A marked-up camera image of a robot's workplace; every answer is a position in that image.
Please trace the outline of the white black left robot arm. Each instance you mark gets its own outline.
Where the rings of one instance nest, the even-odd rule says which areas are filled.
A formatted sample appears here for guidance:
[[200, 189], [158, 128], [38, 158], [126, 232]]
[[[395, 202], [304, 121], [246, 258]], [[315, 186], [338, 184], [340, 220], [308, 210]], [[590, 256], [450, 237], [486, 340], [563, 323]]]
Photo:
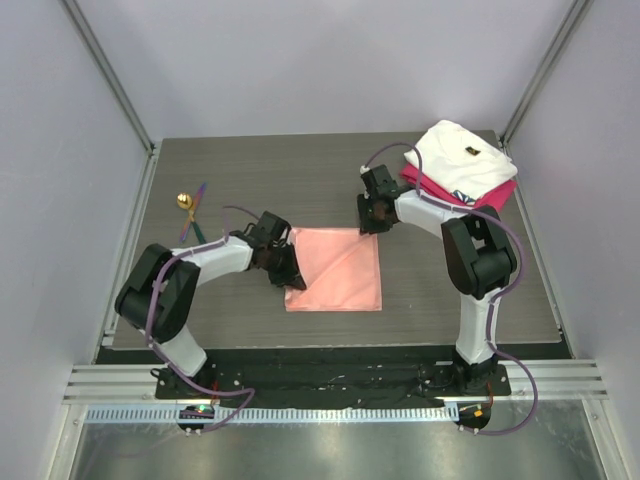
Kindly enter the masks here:
[[278, 288], [306, 290], [291, 232], [289, 222], [266, 211], [257, 222], [213, 242], [176, 249], [151, 244], [134, 265], [114, 309], [179, 375], [178, 386], [190, 398], [211, 391], [214, 371], [187, 326], [196, 290], [251, 269], [265, 271]]

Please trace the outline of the pink satin napkin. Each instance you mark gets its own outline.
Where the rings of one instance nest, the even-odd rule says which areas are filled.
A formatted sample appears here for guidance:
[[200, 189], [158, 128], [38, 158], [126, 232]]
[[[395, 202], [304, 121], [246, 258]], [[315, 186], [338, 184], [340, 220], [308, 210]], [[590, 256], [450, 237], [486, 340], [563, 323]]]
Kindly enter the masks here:
[[295, 228], [291, 241], [307, 288], [285, 290], [288, 312], [382, 309], [377, 236], [356, 228]]

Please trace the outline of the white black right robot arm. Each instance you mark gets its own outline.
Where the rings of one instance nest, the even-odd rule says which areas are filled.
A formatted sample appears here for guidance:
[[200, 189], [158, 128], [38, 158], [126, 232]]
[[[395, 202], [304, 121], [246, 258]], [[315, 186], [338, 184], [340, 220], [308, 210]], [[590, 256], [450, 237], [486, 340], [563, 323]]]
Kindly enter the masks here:
[[517, 269], [507, 233], [495, 209], [449, 206], [410, 187], [401, 187], [384, 165], [360, 168], [365, 192], [357, 196], [362, 234], [384, 233], [398, 224], [414, 225], [443, 242], [449, 279], [460, 293], [460, 328], [452, 355], [451, 380], [472, 395], [496, 372], [491, 337], [500, 299]]

